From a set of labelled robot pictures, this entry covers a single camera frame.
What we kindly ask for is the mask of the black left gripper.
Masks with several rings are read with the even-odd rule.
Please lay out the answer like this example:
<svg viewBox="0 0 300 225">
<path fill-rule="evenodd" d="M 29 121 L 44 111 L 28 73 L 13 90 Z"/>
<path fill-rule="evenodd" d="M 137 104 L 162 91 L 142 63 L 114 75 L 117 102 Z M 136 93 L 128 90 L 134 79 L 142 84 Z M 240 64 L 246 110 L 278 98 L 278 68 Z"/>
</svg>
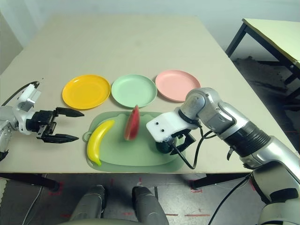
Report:
<svg viewBox="0 0 300 225">
<path fill-rule="evenodd" d="M 65 115 L 67 117 L 84 116 L 82 112 L 71 108 L 56 107 L 53 111 L 41 110 L 35 112 L 31 119 L 26 120 L 26 129 L 37 133 L 37 139 L 43 140 L 45 143 L 68 143 L 78 140 L 78 137 L 72 135 L 53 135 L 56 127 L 54 120 L 58 115 Z"/>
</svg>

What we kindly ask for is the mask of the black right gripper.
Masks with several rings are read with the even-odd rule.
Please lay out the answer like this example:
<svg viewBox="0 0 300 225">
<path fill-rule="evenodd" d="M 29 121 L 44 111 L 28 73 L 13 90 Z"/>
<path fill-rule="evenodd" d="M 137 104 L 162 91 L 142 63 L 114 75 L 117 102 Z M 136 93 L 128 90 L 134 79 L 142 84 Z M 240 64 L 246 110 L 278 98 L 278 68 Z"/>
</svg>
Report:
<svg viewBox="0 0 300 225">
<path fill-rule="evenodd" d="M 195 142 L 195 138 L 190 135 L 190 131 L 191 129 L 184 129 L 172 135 L 172 137 L 175 138 L 175 142 L 171 147 L 172 151 L 170 155 L 178 154 L 178 151 L 183 152 Z"/>
</svg>

